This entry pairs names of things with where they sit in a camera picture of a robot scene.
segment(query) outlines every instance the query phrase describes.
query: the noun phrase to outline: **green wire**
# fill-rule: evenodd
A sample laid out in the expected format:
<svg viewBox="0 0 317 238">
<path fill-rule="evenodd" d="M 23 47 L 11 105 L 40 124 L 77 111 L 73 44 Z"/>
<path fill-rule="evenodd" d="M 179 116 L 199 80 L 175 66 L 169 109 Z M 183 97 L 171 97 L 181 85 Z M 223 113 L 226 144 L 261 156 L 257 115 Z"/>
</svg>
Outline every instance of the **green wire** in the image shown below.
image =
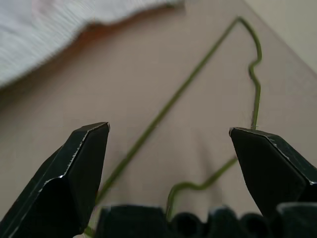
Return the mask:
<svg viewBox="0 0 317 238">
<path fill-rule="evenodd" d="M 140 150 L 140 148 L 143 146 L 143 144 L 146 142 L 148 137 L 152 134 L 152 132 L 155 130 L 157 125 L 162 121 L 162 119 L 166 116 L 166 114 L 169 112 L 169 110 L 172 108 L 172 106 L 176 103 L 176 101 L 180 98 L 180 96 L 183 94 L 183 92 L 187 89 L 187 87 L 191 84 L 191 82 L 195 79 L 195 77 L 198 75 L 198 73 L 201 71 L 201 69 L 207 64 L 209 59 L 213 56 L 215 51 L 219 48 L 223 40 L 227 37 L 227 35 L 231 32 L 233 27 L 238 23 L 241 22 L 246 29 L 251 34 L 256 48 L 257 48 L 257 54 L 258 58 L 254 61 L 252 61 L 249 64 L 249 75 L 252 81 L 255 85 L 255 101 L 254 101 L 254 109 L 253 109 L 253 117 L 251 122 L 251 128 L 256 129 L 257 124 L 257 117 L 259 112 L 259 104 L 260 104 L 260 93 L 261 93 L 261 85 L 257 79 L 257 77 L 254 74 L 254 67 L 259 64 L 259 62 L 262 60 L 262 51 L 261 51 L 261 45 L 259 42 L 259 39 L 257 35 L 255 34 L 254 30 L 250 26 L 250 24 L 243 19 L 242 17 L 237 17 L 230 26 L 225 30 L 223 35 L 219 38 L 219 40 L 216 42 L 216 44 L 210 49 L 210 51 L 206 54 L 206 56 L 202 59 L 202 61 L 195 67 L 193 72 L 189 75 L 189 77 L 186 79 L 186 81 L 181 85 L 181 87 L 176 91 L 176 93 L 172 96 L 172 98 L 167 102 L 167 104 L 163 107 L 163 109 L 159 112 L 159 114 L 156 116 L 156 118 L 150 123 L 150 125 L 147 127 L 147 129 L 144 131 L 144 133 L 141 135 L 141 137 L 136 141 L 134 146 L 129 150 L 127 156 L 120 162 L 120 164 L 114 169 L 114 171 L 111 173 L 109 178 L 104 183 L 103 187 L 99 191 L 97 198 L 96 198 L 96 205 L 100 203 L 100 201 L 106 196 L 106 194 L 109 192 L 109 189 L 112 187 L 113 183 L 120 177 L 123 170 L 126 168 L 126 166 L 131 162 L 131 160 L 134 158 L 134 156 L 137 154 L 137 152 Z M 236 159 L 230 160 L 228 163 L 226 163 L 222 168 L 220 168 L 219 171 L 217 171 L 213 176 L 211 176 L 205 183 L 202 185 L 196 185 L 191 182 L 182 182 L 177 185 L 175 185 L 169 196 L 167 201 L 167 216 L 171 216 L 171 210 L 173 207 L 174 199 L 176 194 L 183 190 L 183 189 L 193 189 L 193 190 L 204 190 L 208 186 L 212 185 L 217 178 L 219 178 L 225 171 L 227 171 L 234 163 Z M 85 234 L 90 235 L 90 233 L 93 231 L 90 227 L 87 227 L 85 230 Z"/>
</svg>

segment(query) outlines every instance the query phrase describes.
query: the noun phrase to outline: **beige surface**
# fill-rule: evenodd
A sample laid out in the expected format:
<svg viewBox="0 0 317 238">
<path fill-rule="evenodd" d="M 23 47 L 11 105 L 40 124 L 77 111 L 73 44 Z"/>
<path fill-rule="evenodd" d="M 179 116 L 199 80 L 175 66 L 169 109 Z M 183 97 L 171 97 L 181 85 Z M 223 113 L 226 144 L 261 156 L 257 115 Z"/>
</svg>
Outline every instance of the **beige surface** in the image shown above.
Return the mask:
<svg viewBox="0 0 317 238">
<path fill-rule="evenodd" d="M 317 72 L 316 0 L 245 0 Z"/>
<path fill-rule="evenodd" d="M 237 15 L 251 22 L 263 48 L 256 68 L 262 83 L 259 129 L 281 135 L 317 166 L 317 77 L 242 1 L 200 0 L 91 30 L 58 60 L 2 92 L 0 215 L 82 125 L 110 122 L 105 180 Z M 247 31 L 235 28 L 103 204 L 164 207 L 173 184 L 203 181 L 231 158 L 229 128 L 250 125 L 254 88 L 247 65 L 255 57 Z M 238 214 L 258 210 L 237 164 L 207 192 L 184 192 L 176 210 L 204 219 L 221 204 Z"/>
</svg>

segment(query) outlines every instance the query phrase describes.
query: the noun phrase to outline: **white fabric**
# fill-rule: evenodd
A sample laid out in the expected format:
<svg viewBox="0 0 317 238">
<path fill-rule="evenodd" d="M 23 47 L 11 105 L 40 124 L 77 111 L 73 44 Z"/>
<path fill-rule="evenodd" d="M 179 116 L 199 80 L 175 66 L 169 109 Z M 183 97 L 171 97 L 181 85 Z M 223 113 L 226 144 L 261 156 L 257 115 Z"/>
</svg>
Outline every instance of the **white fabric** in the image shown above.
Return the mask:
<svg viewBox="0 0 317 238">
<path fill-rule="evenodd" d="M 67 46 L 88 23 L 111 24 L 178 0 L 0 1 L 0 88 Z"/>
</svg>

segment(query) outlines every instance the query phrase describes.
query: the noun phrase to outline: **white towel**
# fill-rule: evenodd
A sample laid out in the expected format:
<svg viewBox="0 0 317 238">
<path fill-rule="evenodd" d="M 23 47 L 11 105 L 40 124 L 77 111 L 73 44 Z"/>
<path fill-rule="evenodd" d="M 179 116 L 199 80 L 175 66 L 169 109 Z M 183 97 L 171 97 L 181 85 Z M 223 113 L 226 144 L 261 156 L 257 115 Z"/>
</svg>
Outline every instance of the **white towel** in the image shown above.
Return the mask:
<svg viewBox="0 0 317 238">
<path fill-rule="evenodd" d="M 0 2 L 0 88 L 44 63 L 90 22 L 112 24 L 179 0 L 6 0 Z"/>
</svg>

